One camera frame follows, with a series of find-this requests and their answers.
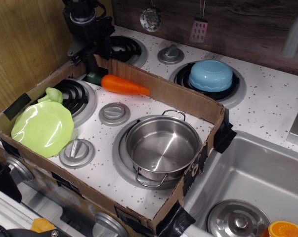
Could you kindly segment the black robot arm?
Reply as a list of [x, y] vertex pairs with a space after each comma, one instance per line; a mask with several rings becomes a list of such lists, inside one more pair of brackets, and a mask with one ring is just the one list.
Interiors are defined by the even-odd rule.
[[97, 0], [64, 0], [63, 17], [73, 37], [67, 51], [73, 65], [83, 62], [87, 73], [96, 73], [95, 55], [110, 59], [110, 36], [115, 27], [106, 7]]

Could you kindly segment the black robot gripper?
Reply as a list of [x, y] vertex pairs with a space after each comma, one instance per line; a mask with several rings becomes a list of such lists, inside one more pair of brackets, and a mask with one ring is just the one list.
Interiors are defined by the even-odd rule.
[[96, 19], [93, 14], [86, 21], [75, 20], [71, 13], [63, 13], [65, 22], [73, 36], [73, 42], [67, 51], [73, 65], [83, 61], [87, 74], [96, 73], [98, 64], [94, 54], [104, 59], [110, 59], [110, 35], [115, 31], [111, 16]]

